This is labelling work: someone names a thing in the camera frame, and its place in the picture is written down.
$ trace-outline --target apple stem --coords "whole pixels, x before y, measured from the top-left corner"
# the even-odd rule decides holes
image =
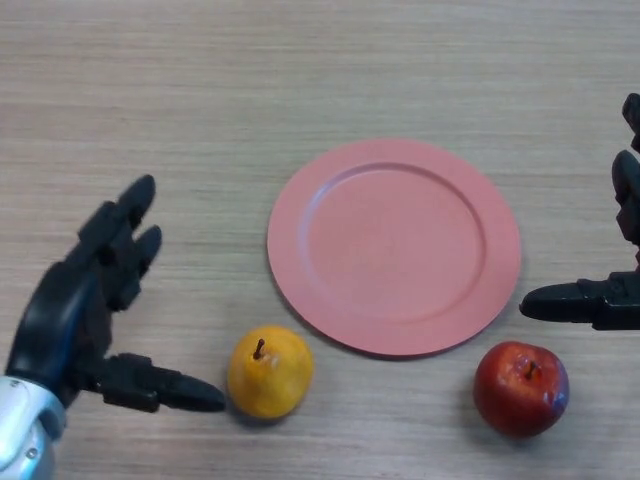
[[[260,340],[258,340],[258,346],[256,347],[256,351],[253,352],[254,360],[260,360],[260,357],[262,357],[262,347],[264,347],[264,340],[261,338]]]
[[[538,364],[536,362],[531,362],[529,364],[529,371],[527,373],[524,374],[525,378],[527,380],[531,380],[531,377],[533,376],[533,372],[538,368]]]

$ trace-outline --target silver robotic wrist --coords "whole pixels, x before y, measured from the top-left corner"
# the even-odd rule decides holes
[[[66,411],[46,388],[0,377],[0,480],[49,480]]]

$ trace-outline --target yellow pear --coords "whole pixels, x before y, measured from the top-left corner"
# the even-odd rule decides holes
[[[252,417],[270,420],[294,410],[313,378],[313,355],[291,330],[266,325],[247,333],[236,345],[227,372],[229,396]]]

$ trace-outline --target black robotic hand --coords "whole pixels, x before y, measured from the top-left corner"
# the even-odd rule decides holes
[[[155,181],[139,178],[107,201],[78,233],[79,243],[44,274],[17,329],[5,375],[41,385],[65,408],[80,391],[105,403],[155,412],[160,405],[221,411],[216,387],[153,366],[134,354],[105,358],[112,314],[127,310],[162,244],[159,227],[133,238],[151,207]]]
[[[622,116],[634,133],[631,147],[640,152],[640,95],[627,97]],[[640,163],[623,150],[613,161],[611,176],[622,235],[640,247]],[[636,260],[640,263],[640,253]],[[640,267],[613,272],[606,280],[579,279],[538,288],[525,296],[520,311],[539,320],[590,323],[595,330],[640,330]]]

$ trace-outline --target wood grain surface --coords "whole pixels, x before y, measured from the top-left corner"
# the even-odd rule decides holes
[[[611,162],[640,90],[636,0],[53,0],[0,2],[0,352],[44,269],[98,204],[151,173],[165,234],[114,352],[224,383],[234,343],[277,322],[317,362],[304,405],[252,428],[149,415],[83,395],[57,448],[68,480],[637,479],[640,334],[534,322],[530,289],[633,269]],[[342,351],[282,305],[264,249],[271,206],[321,152],[366,137],[438,144],[486,173],[521,226],[504,314],[465,346],[383,362]],[[560,423],[513,445],[469,381],[493,344],[565,362]]]

